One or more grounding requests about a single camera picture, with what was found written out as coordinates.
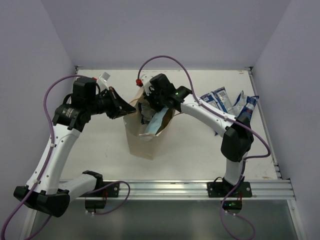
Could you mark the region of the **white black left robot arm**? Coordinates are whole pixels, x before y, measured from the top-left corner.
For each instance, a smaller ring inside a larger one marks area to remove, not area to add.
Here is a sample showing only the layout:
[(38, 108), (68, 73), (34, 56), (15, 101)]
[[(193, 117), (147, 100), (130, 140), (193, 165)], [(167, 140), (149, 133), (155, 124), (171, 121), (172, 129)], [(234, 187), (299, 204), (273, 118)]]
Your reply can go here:
[(72, 93), (48, 119), (50, 138), (31, 178), (17, 186), (14, 197), (30, 209), (59, 218), (76, 198), (101, 191), (103, 176), (86, 170), (60, 184), (67, 158), (85, 125), (94, 115), (117, 119), (136, 112), (113, 87), (101, 90), (91, 77), (75, 75)]

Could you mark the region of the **blue white snack bag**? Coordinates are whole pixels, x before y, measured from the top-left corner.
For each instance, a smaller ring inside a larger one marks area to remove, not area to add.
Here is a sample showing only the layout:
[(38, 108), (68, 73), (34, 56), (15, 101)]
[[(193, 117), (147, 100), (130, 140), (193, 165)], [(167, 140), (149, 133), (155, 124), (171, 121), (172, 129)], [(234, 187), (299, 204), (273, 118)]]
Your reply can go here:
[(233, 106), (227, 109), (227, 102), (222, 102), (221, 100), (218, 100), (215, 98), (215, 102), (217, 105), (217, 108), (225, 113), (234, 115), (236, 117), (240, 117), (242, 115), (245, 115), (248, 117), (249, 120), (252, 118), (252, 114), (254, 112), (254, 109), (256, 107), (256, 104), (259, 100), (258, 95), (254, 96), (248, 96), (245, 95), (243, 91), (241, 91), (234, 102)]
[(149, 124), (156, 111), (150, 107), (148, 103), (138, 103), (138, 109), (141, 114), (141, 121), (142, 125)]
[[(215, 100), (212, 92), (206, 93), (206, 94), (202, 95), (200, 98), (201, 98), (203, 101), (205, 101), (206, 103), (208, 103), (209, 105), (211, 105), (211, 106), (219, 109), (219, 108), (218, 108), (218, 105), (217, 105), (217, 102), (216, 102), (216, 100)], [(233, 108), (233, 111), (232, 111), (232, 113), (231, 113), (230, 115), (234, 115), (234, 116), (236, 115), (236, 114), (235, 114), (235, 111), (234, 111), (234, 108)]]
[(225, 112), (231, 114), (233, 111), (233, 106), (227, 94), (225, 87), (220, 87), (211, 92), (213, 94), (214, 99), (217, 102), (218, 108)]

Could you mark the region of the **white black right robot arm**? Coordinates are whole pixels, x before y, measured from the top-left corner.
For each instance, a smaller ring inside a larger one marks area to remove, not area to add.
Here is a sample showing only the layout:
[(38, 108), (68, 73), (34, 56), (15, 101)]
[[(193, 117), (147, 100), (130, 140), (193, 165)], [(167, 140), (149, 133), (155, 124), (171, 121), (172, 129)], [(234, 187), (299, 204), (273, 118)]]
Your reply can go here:
[(141, 86), (145, 90), (144, 99), (156, 112), (169, 108), (189, 115), (222, 137), (220, 151), (226, 158), (226, 171), (222, 178), (223, 187), (230, 191), (243, 178), (244, 158), (248, 155), (254, 141), (253, 134), (239, 124), (250, 128), (247, 117), (237, 119), (200, 98), (193, 96), (192, 91), (185, 87), (176, 88), (163, 73), (154, 77), (143, 77)]

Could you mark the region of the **light blue snack bag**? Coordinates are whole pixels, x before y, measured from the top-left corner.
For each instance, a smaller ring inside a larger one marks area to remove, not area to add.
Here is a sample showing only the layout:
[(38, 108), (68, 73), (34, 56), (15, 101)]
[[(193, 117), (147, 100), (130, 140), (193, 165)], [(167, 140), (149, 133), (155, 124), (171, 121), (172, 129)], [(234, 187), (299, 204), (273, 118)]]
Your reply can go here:
[(162, 127), (164, 117), (166, 116), (168, 110), (168, 107), (164, 107), (161, 111), (155, 113), (152, 120), (144, 130), (144, 133), (139, 134), (140, 140), (148, 142), (157, 135)]

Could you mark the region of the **brown paper bag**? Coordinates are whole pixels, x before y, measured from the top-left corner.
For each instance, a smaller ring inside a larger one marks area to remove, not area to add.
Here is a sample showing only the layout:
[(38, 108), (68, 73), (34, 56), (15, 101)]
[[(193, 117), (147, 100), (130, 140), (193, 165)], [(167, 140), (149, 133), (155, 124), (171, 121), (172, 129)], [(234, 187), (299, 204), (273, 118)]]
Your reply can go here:
[(144, 93), (143, 89), (138, 90), (129, 103), (136, 112), (126, 115), (123, 122), (130, 154), (153, 160), (164, 142), (171, 121), (179, 113), (168, 108), (155, 112), (144, 99)]

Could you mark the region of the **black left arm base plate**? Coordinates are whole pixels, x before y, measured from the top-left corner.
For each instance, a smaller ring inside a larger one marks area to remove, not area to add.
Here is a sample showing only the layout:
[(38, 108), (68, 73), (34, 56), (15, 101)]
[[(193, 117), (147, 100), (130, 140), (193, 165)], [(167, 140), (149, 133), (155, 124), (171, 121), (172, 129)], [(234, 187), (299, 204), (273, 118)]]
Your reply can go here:
[(120, 191), (119, 181), (103, 181), (97, 189), (86, 192), (82, 197), (117, 198)]

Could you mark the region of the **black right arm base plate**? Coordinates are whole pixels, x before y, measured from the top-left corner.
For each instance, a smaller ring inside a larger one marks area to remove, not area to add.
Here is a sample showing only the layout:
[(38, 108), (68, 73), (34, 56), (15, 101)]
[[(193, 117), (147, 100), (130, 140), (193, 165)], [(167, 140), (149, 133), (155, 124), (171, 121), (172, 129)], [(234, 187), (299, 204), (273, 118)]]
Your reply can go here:
[[(224, 198), (235, 186), (228, 183), (224, 178), (217, 177), (214, 181), (206, 183), (206, 190), (209, 198)], [(253, 196), (251, 185), (248, 181), (242, 180), (239, 186), (228, 196), (229, 198), (251, 198)]]

